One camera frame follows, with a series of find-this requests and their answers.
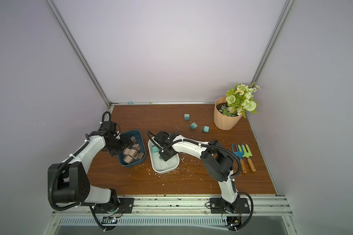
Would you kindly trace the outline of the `dark teal storage tray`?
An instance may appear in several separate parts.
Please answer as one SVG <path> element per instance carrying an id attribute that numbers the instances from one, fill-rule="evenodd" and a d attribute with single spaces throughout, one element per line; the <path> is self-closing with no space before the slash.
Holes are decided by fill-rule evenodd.
<path id="1" fill-rule="evenodd" d="M 142 164 L 146 159 L 146 149 L 139 130 L 130 130 L 120 135 L 124 147 L 119 151 L 119 163 L 125 167 Z"/>

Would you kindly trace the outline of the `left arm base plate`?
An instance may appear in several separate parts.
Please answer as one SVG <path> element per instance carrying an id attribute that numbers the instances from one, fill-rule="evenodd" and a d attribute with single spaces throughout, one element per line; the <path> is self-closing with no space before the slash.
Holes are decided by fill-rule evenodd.
<path id="1" fill-rule="evenodd" d="M 132 209 L 134 206 L 134 198 L 127 198 L 127 197 L 119 197 L 117 201 L 108 202 L 105 204 L 97 204 L 94 207 L 95 213 L 132 213 Z"/>

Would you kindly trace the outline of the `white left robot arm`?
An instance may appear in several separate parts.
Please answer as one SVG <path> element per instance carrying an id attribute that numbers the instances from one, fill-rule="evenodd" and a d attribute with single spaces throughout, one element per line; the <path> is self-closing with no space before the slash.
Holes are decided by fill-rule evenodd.
<path id="1" fill-rule="evenodd" d="M 122 209 L 114 189 L 92 186 L 87 173 L 96 155 L 103 151 L 118 155 L 132 144 L 119 131 L 93 131 L 85 134 L 84 144 L 59 164 L 48 168 L 48 201 L 55 211 L 77 206 L 98 207 L 99 213 Z"/>

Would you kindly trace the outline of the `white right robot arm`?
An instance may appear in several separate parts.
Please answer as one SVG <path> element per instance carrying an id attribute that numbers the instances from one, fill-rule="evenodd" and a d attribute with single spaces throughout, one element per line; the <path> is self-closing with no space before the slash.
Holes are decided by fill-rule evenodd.
<path id="1" fill-rule="evenodd" d="M 240 174 L 239 158 L 224 148 L 217 140 L 199 142 L 173 133 L 159 132 L 152 138 L 163 160 L 169 160 L 178 153 L 185 153 L 200 159 L 208 174 L 215 179 L 221 190 L 220 211 L 234 213 L 239 209 L 239 193 L 235 177 Z"/>

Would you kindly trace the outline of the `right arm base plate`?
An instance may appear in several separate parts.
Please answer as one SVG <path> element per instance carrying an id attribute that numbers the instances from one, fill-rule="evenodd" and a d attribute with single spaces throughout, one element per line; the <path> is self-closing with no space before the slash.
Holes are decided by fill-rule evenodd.
<path id="1" fill-rule="evenodd" d="M 206 207 L 211 213 L 245 213 L 251 211 L 247 198 L 238 197 L 233 203 L 228 203 L 222 198 L 210 198 L 206 203 Z"/>

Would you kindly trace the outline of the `white storage tray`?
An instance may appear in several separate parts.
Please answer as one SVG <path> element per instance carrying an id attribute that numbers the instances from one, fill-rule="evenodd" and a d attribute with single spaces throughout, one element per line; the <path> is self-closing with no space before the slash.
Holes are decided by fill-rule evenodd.
<path id="1" fill-rule="evenodd" d="M 180 163 L 179 155 L 176 154 L 167 161 L 163 160 L 158 152 L 153 151 L 155 145 L 149 140 L 148 148 L 153 170 L 158 174 L 166 174 L 178 168 Z"/>

